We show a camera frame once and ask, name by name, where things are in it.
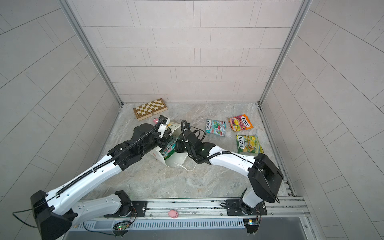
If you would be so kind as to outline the green Fox's candy bag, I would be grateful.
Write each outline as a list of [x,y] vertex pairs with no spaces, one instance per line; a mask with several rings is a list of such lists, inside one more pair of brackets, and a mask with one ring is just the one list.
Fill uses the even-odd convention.
[[264,153],[257,135],[236,135],[238,153]]

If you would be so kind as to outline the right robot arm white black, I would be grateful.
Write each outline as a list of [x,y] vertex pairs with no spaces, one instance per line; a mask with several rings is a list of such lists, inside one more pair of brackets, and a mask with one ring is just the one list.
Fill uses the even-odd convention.
[[196,135],[198,132],[183,127],[176,142],[176,152],[187,153],[196,164],[221,166],[249,179],[252,187],[242,193],[233,210],[255,216],[261,213],[261,208],[257,207],[260,203],[280,201],[278,192],[284,177],[267,155],[246,156],[226,151],[213,143],[202,142]]

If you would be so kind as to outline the green mint packs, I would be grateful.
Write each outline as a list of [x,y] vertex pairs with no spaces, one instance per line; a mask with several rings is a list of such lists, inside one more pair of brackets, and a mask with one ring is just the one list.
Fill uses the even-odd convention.
[[172,139],[167,146],[160,151],[161,156],[164,160],[168,159],[173,153],[175,153],[177,139]]

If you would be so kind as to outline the teal pink candy bag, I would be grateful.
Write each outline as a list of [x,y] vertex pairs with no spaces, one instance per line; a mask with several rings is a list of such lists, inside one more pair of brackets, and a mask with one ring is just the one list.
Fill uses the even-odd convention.
[[219,120],[207,120],[205,133],[225,137],[226,122]]

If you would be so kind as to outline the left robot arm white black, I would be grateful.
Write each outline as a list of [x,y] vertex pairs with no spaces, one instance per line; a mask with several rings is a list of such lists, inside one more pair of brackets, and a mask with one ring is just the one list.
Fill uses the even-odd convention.
[[140,161],[156,147],[171,141],[170,119],[159,117],[155,125],[141,124],[134,128],[130,140],[109,150],[97,163],[74,179],[49,192],[38,191],[31,196],[32,213],[43,240],[56,240],[72,226],[96,217],[132,217],[133,204],[125,191],[96,200],[82,198],[104,181]]

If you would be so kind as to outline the orange Fox's candy bag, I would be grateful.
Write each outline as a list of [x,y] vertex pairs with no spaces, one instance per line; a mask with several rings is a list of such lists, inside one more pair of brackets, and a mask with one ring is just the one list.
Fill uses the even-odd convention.
[[239,115],[228,118],[231,129],[234,132],[253,129],[253,125],[247,115]]

